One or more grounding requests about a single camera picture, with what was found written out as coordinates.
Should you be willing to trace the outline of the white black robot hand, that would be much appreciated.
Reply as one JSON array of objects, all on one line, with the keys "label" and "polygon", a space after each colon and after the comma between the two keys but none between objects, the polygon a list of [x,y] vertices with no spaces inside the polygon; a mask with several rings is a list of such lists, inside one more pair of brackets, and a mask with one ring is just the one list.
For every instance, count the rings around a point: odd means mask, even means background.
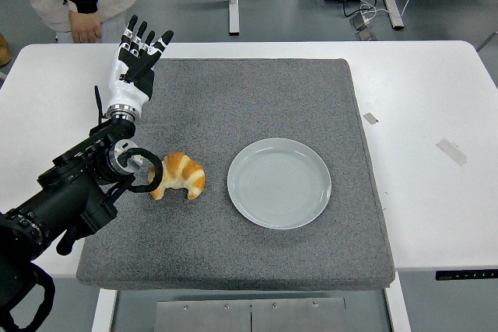
[{"label": "white black robot hand", "polygon": [[110,99],[105,117],[126,117],[137,121],[142,114],[142,106],[153,95],[153,67],[174,36],[168,30],[158,40],[155,32],[147,31],[147,22],[137,24],[133,15],[114,52],[108,88]]}]

